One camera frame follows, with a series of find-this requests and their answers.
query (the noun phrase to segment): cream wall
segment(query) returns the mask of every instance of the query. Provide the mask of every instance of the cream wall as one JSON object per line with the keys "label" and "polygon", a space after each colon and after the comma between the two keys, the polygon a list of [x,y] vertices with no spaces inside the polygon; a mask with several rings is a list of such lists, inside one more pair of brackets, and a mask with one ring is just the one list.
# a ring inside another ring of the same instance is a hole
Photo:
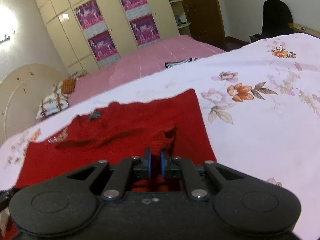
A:
{"label": "cream wall", "polygon": [[[249,40],[262,30],[266,0],[219,0],[226,36]],[[320,0],[281,0],[290,8],[293,20],[320,31]]]}
{"label": "cream wall", "polygon": [[15,19],[16,32],[10,41],[0,44],[0,80],[14,69],[33,63],[51,66],[67,75],[35,0],[0,0],[1,21],[6,21],[3,12],[7,10]]}

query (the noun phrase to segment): red sweater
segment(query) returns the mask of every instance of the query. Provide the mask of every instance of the red sweater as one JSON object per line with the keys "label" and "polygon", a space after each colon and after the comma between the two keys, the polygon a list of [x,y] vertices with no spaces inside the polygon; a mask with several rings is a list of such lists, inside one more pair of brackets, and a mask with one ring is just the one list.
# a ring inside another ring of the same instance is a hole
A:
{"label": "red sweater", "polygon": [[[98,160],[116,164],[126,157],[142,156],[144,149],[150,147],[154,157],[152,178],[139,181],[133,190],[168,191],[175,190],[177,184],[159,175],[159,163],[154,160],[161,150],[190,158],[194,164],[216,161],[194,90],[147,104],[114,102],[97,111],[101,117],[92,121],[88,121],[88,115],[77,116],[62,142],[30,143],[15,188],[39,183]],[[6,238],[15,232],[11,228]]]}

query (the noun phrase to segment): pink bedspread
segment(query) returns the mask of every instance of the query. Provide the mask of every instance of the pink bedspread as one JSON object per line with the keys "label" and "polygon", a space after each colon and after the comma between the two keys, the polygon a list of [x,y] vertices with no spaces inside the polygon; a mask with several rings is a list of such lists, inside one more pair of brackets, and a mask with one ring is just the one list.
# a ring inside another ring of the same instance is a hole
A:
{"label": "pink bedspread", "polygon": [[116,64],[80,78],[69,106],[78,104],[104,91],[165,69],[164,63],[192,57],[210,57],[222,49],[192,39],[187,35],[157,42],[121,58]]}

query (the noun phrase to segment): floral bedsheet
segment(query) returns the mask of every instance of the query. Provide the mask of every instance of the floral bedsheet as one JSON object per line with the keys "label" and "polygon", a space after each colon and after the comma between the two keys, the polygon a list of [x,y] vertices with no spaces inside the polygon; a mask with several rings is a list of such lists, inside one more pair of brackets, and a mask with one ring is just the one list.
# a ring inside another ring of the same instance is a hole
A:
{"label": "floral bedsheet", "polygon": [[0,149],[0,189],[15,184],[28,140],[44,140],[112,101],[148,102],[194,88],[219,163],[294,192],[294,232],[320,236],[320,40],[297,33],[185,63],[75,105],[9,138]]}

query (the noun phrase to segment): shelf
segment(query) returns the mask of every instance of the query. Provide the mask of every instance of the shelf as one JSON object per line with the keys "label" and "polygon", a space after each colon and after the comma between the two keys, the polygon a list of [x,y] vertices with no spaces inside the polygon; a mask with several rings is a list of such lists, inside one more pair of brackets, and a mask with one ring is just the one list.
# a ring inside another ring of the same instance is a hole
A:
{"label": "shelf", "polygon": [[171,1],[170,3],[175,3],[175,2],[182,2],[183,0],[176,0],[176,1]]}
{"label": "shelf", "polygon": [[187,26],[189,26],[191,23],[186,23],[186,24],[183,24],[183,25],[179,25],[178,26],[178,29],[182,29],[182,28],[184,28],[184,27],[187,27]]}

